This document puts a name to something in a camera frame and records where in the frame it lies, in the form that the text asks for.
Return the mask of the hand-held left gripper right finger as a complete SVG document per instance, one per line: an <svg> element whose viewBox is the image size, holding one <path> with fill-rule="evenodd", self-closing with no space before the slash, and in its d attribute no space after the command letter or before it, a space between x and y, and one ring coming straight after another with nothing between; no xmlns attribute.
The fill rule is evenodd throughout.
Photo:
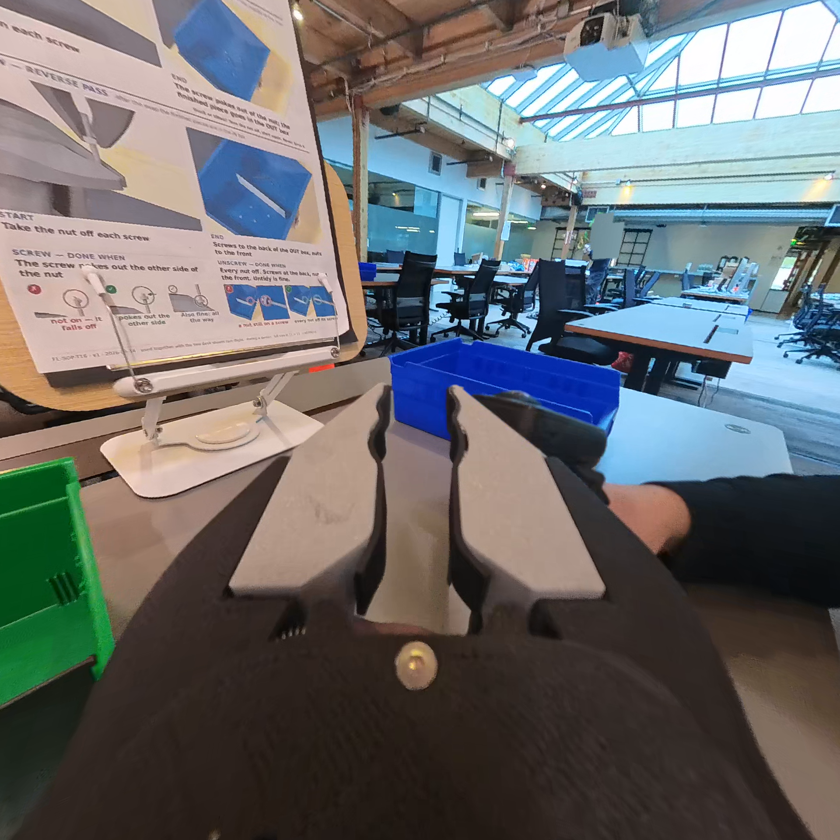
<svg viewBox="0 0 840 840"><path fill-rule="evenodd" d="M448 581L468 634L540 602L600 601L606 585L546 457L461 386L448 388Z"/></svg>

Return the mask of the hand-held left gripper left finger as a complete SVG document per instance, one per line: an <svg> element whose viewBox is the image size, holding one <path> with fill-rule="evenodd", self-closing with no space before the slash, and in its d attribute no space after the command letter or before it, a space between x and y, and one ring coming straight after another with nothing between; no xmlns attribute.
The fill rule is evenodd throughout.
<svg viewBox="0 0 840 840"><path fill-rule="evenodd" d="M383 460L392 388L378 384L290 457L228 587L364 616L385 572Z"/></svg>

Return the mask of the green plastic bin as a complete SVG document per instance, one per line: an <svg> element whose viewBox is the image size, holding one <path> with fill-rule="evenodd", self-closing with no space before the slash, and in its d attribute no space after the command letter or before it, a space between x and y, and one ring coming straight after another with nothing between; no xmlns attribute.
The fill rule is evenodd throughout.
<svg viewBox="0 0 840 840"><path fill-rule="evenodd" d="M114 637L71 458L1 475L1 707L79 667L99 679Z"/></svg>

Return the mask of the person's right forearm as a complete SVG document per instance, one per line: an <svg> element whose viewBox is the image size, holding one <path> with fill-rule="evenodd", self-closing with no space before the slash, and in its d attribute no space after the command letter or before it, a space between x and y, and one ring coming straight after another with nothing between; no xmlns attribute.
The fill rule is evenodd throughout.
<svg viewBox="0 0 840 840"><path fill-rule="evenodd" d="M839 607L839 476L657 482L689 513L666 563L685 584L745 587Z"/></svg>

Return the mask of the grey desk with wooden edge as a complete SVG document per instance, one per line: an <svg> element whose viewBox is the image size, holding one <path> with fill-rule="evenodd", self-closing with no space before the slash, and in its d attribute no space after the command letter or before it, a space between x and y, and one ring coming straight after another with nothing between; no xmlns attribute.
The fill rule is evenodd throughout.
<svg viewBox="0 0 840 840"><path fill-rule="evenodd" d="M649 303L568 322L565 331L599 340L633 356L626 388L657 395L681 362L726 366L753 361L746 319L729 313Z"/></svg>

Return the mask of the person's right hand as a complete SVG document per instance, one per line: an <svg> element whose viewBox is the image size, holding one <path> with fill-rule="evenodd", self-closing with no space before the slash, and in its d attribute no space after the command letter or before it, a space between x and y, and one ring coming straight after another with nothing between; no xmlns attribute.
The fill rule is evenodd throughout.
<svg viewBox="0 0 840 840"><path fill-rule="evenodd" d="M686 540L690 511L674 491L658 485L603 486L608 506L654 554L672 553Z"/></svg>

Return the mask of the printed instruction sheet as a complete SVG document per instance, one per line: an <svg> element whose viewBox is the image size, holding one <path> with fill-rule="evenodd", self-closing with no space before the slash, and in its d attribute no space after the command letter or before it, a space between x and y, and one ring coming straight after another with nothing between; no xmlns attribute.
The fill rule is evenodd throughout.
<svg viewBox="0 0 840 840"><path fill-rule="evenodd" d="M1 7L2 283L50 385L355 339L288 2Z"/></svg>

